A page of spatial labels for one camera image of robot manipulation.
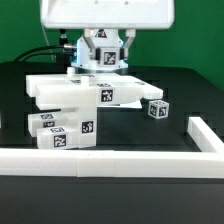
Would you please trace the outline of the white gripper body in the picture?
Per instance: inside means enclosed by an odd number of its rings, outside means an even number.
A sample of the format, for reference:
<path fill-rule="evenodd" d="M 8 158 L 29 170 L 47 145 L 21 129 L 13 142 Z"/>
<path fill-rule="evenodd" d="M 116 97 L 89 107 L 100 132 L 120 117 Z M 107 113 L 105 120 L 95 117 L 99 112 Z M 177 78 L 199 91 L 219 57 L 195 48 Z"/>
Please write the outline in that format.
<path fill-rule="evenodd" d="M 50 29 L 168 29 L 174 0 L 41 0 Z"/>

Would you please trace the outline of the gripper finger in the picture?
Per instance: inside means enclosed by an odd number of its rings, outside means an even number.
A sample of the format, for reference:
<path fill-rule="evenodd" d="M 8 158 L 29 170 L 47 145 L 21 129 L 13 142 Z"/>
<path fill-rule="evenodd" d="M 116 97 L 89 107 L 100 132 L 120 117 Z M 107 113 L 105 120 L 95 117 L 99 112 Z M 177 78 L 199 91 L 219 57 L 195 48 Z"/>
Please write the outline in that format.
<path fill-rule="evenodd" d="M 88 52 L 86 53 L 88 60 L 99 60 L 100 59 L 100 48 L 94 43 L 95 31 L 93 29 L 85 29 L 83 38 L 88 47 Z"/>
<path fill-rule="evenodd" d="M 136 30 L 135 29 L 127 29 L 125 31 L 126 42 L 122 45 L 119 50 L 119 59 L 120 60 L 127 60 L 129 55 L 129 48 L 132 45 L 135 37 L 136 37 Z"/>

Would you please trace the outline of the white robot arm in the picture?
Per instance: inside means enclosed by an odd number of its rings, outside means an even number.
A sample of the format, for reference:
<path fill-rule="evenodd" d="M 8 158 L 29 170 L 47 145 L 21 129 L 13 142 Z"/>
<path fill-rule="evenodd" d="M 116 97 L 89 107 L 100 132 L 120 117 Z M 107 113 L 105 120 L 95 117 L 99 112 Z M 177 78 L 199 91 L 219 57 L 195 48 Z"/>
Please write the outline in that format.
<path fill-rule="evenodd" d="M 113 71 L 127 66 L 136 32 L 168 29 L 174 0 L 40 0 L 40 19 L 48 29 L 81 29 L 74 67 Z"/>

